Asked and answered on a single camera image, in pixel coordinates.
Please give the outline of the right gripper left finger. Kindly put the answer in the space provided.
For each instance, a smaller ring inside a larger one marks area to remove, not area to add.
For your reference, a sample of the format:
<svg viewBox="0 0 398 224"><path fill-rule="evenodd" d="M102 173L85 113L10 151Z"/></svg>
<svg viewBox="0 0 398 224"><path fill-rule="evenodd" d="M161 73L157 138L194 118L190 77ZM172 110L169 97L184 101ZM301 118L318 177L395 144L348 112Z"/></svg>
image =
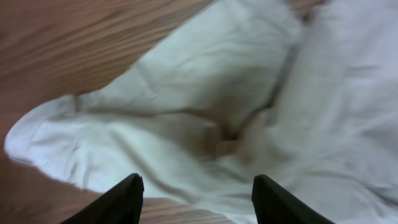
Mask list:
<svg viewBox="0 0 398 224"><path fill-rule="evenodd" d="M138 224L143 193L142 177L131 174L62 224Z"/></svg>

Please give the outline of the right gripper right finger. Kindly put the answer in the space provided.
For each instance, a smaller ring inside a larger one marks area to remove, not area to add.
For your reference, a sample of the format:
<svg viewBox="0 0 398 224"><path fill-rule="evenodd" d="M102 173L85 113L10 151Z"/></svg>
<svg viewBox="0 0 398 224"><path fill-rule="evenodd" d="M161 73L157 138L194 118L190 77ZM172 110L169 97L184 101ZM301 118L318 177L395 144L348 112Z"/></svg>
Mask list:
<svg viewBox="0 0 398 224"><path fill-rule="evenodd" d="M251 198L258 224L333 224L264 174L255 176Z"/></svg>

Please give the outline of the beige shorts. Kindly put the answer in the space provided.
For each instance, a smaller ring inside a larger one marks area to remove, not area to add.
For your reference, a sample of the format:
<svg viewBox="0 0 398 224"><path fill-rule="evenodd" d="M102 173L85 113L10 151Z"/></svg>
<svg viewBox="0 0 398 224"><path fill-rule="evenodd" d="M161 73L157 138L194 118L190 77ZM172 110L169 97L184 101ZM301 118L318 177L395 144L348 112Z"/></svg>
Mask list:
<svg viewBox="0 0 398 224"><path fill-rule="evenodd" d="M332 0L309 22L286 1L216 1L104 88L48 101L8 156L104 193L253 223L268 175L335 223L397 222L397 1Z"/></svg>

